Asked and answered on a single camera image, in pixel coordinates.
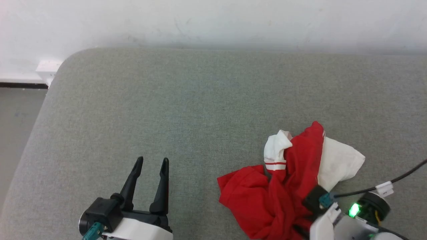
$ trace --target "red cloth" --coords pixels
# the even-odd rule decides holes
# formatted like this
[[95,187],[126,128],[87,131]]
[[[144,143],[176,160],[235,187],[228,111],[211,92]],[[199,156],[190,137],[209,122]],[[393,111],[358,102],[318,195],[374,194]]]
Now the red cloth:
[[309,230],[311,213],[302,200],[317,185],[323,146],[323,127],[311,127],[295,136],[284,152],[286,169],[272,172],[270,182],[264,166],[244,167],[219,177],[219,202],[228,207],[251,239],[299,240],[292,225]]

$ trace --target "black cable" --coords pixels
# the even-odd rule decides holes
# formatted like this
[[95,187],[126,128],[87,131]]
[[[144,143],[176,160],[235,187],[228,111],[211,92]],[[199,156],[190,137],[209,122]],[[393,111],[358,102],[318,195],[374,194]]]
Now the black cable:
[[[399,180],[402,180],[402,179],[406,178],[407,176],[409,176],[411,173],[415,172],[418,168],[420,168],[421,166],[423,166],[426,163],[427,163],[427,159],[425,159],[424,161],[422,161],[417,166],[415,166],[414,168],[412,168],[408,172],[404,173],[403,175],[401,175],[401,176],[399,176],[399,177],[391,180],[390,182],[395,183],[395,182],[397,182]],[[334,195],[334,197],[335,198],[347,197],[347,196],[357,195],[357,194],[360,194],[360,193],[367,193],[367,192],[370,192],[370,191],[374,191],[375,189],[376,189],[375,187],[370,187],[370,188],[366,188],[366,189],[355,191],[355,192],[351,192],[351,193],[337,194],[337,195]]]
[[392,230],[386,229],[385,227],[378,226],[378,225],[373,224],[373,223],[371,223],[371,222],[366,222],[366,224],[368,224],[368,225],[370,225],[370,226],[373,226],[374,228],[377,228],[377,229],[378,229],[378,233],[380,233],[380,232],[388,232],[388,233],[391,233],[391,234],[396,235],[397,237],[400,237],[400,238],[401,238],[401,239],[403,239],[403,240],[409,240],[409,238],[407,238],[407,237],[405,237],[405,236],[402,236],[402,235],[398,234],[398,233],[397,233],[397,232],[395,232],[395,231],[392,231]]

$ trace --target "white wall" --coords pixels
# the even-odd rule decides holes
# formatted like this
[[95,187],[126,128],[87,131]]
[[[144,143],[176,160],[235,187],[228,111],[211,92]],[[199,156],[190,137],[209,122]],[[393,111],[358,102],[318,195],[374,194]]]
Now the white wall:
[[104,46],[426,54],[426,0],[0,0],[0,79]]

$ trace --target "red stripe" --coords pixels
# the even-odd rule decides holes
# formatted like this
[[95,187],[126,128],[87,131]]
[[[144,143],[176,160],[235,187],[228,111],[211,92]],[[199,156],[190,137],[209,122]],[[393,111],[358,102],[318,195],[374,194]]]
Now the red stripe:
[[286,165],[286,163],[265,163],[266,165],[274,165],[274,164],[281,164],[281,165]]

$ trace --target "teal connector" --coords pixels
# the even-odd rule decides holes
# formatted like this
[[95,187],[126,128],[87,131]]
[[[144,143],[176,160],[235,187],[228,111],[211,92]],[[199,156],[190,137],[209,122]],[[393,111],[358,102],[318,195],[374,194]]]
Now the teal connector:
[[83,240],[97,240],[102,236],[104,231],[104,225],[99,222],[95,222],[89,231],[83,236]]

